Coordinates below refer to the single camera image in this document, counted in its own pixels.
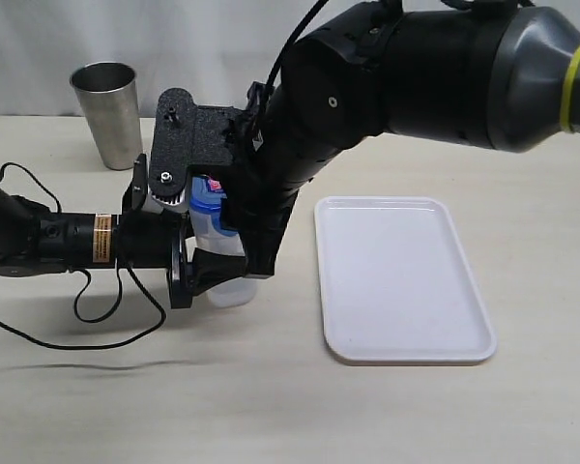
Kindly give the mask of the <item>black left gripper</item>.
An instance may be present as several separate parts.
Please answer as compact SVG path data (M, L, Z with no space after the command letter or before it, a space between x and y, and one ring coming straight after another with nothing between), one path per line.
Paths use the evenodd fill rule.
M217 254L197 247L189 261L187 239L193 236L190 217L182 217L170 234L166 281L172 309L190 308L195 296L247 274L243 255Z

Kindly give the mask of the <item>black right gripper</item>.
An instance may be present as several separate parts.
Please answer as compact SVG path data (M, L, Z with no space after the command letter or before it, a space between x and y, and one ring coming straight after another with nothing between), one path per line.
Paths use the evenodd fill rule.
M264 104L265 86L253 84L247 105L231 121L232 163L222 175L225 224L238 230L246 275L268 278L298 190L311 177L314 141L291 109L282 88Z

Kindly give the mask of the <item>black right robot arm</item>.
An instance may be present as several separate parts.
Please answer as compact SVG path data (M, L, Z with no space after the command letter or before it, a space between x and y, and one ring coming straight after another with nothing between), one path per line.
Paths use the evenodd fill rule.
M530 1L448 1L407 12L361 2L299 25L247 94L223 177L249 276L269 277L299 189L385 133L521 153L580 133L580 31Z

